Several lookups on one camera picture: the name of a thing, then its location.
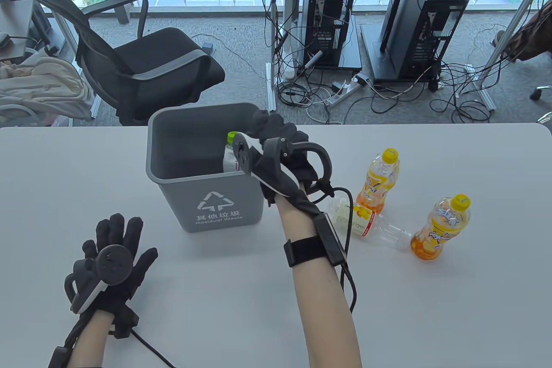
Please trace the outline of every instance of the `empty plastic bottle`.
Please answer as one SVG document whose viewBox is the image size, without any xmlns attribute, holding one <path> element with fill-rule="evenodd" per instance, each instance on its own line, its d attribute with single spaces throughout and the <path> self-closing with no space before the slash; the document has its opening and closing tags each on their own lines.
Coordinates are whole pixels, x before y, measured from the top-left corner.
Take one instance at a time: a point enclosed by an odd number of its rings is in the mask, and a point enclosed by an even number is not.
<svg viewBox="0 0 552 368">
<path fill-rule="evenodd" d="M 236 134 L 237 132 L 229 132 L 226 138 L 226 148 L 224 149 L 223 157 L 223 172 L 225 173 L 240 171 L 240 163 L 236 159 L 234 149 L 232 148 Z"/>
<path fill-rule="evenodd" d="M 328 215 L 337 231 L 347 232 L 351 203 L 348 198 L 334 198 L 329 205 Z M 367 238 L 369 242 L 406 250 L 410 246 L 412 235 L 389 224 L 381 214 L 376 214 L 370 208 L 353 204 L 353 233 Z"/>
</svg>

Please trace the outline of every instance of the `white cloth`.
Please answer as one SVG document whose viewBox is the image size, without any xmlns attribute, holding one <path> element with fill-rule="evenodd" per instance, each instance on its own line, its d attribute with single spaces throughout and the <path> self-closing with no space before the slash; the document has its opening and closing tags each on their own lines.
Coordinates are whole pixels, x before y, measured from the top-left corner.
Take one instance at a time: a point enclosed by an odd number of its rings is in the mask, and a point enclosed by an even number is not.
<svg viewBox="0 0 552 368">
<path fill-rule="evenodd" d="M 3 122 L 28 117 L 13 105 L 69 118 L 91 119 L 94 94 L 72 64 L 43 51 L 20 65 L 0 66 L 0 127 Z"/>
</svg>

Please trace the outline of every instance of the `chair backrest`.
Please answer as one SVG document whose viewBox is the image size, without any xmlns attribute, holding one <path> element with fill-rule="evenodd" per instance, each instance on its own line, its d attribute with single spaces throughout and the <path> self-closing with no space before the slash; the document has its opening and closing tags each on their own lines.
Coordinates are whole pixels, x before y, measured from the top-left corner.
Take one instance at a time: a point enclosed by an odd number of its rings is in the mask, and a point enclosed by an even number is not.
<svg viewBox="0 0 552 368">
<path fill-rule="evenodd" d="M 36 0 L 52 11 L 70 21 L 79 36 L 79 52 L 83 48 L 97 54 L 105 62 L 105 69 L 111 68 L 116 73 L 132 74 L 128 65 L 116 54 L 113 48 L 95 33 L 88 23 L 87 17 L 71 0 Z"/>
</svg>

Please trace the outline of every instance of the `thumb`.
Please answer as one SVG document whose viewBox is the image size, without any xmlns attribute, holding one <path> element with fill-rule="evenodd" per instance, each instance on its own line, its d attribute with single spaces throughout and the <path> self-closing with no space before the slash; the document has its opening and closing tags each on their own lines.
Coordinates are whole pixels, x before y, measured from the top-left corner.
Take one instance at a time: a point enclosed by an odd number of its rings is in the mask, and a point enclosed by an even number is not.
<svg viewBox="0 0 552 368">
<path fill-rule="evenodd" d="M 146 272 L 158 256 L 159 254 L 155 247 L 152 247 L 151 249 L 148 249 L 142 253 L 142 256 L 140 256 L 138 262 L 134 266 L 134 269 L 132 269 L 131 277 L 134 289 L 142 284 L 142 282 L 144 281 L 144 277 L 146 276 Z"/>
</svg>

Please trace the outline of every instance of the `human hand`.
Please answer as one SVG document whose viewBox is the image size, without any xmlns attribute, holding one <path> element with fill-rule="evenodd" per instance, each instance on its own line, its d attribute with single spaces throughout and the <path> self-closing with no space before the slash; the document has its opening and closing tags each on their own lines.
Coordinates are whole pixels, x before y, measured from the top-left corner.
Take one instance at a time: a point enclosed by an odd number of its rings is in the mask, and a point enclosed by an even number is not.
<svg viewBox="0 0 552 368">
<path fill-rule="evenodd" d="M 125 232 L 125 218 L 119 213 L 113 214 L 109 220 L 102 220 L 96 226 L 96 242 L 87 240 L 82 245 L 85 259 L 95 259 L 98 252 L 112 244 L 126 247 L 130 251 L 132 259 L 135 259 L 143 226 L 144 222 L 141 218 L 133 217 L 129 220 Z M 130 309 L 126 307 L 126 301 L 132 299 L 136 289 L 144 281 L 146 272 L 157 257 L 158 253 L 155 247 L 146 250 L 138 258 L 128 278 L 124 282 L 109 286 L 105 291 L 100 292 L 88 309 L 109 312 L 116 317 L 116 320 L 122 313 L 128 314 Z"/>
<path fill-rule="evenodd" d="M 258 139 L 261 145 L 269 138 L 285 138 L 292 143 L 309 141 L 309 136 L 302 131 L 298 131 L 293 123 L 284 123 L 284 119 L 280 114 L 269 114 L 268 111 L 255 112 L 251 131 L 248 131 L 247 135 Z M 289 157 L 282 158 L 281 162 L 306 189 L 309 189 L 312 183 L 318 180 L 318 175 L 307 160 L 305 153 L 298 151 Z M 261 187 L 266 199 L 274 199 L 274 191 L 264 185 L 261 185 Z"/>
</svg>

